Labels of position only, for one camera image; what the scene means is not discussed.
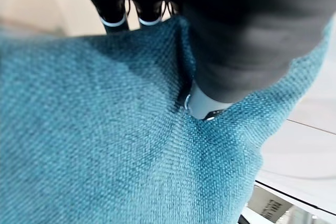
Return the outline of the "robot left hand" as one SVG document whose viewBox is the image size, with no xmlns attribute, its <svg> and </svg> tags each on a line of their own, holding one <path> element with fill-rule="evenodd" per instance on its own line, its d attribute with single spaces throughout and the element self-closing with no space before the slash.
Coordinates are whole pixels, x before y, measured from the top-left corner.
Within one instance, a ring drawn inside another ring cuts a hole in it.
<svg viewBox="0 0 336 224">
<path fill-rule="evenodd" d="M 91 0 L 106 31 L 126 30 L 125 0 Z M 208 120 L 269 87 L 309 53 L 335 13 L 335 0 L 132 0 L 139 23 L 162 20 L 161 4 L 189 23 L 196 73 L 184 107 Z"/>
</svg>

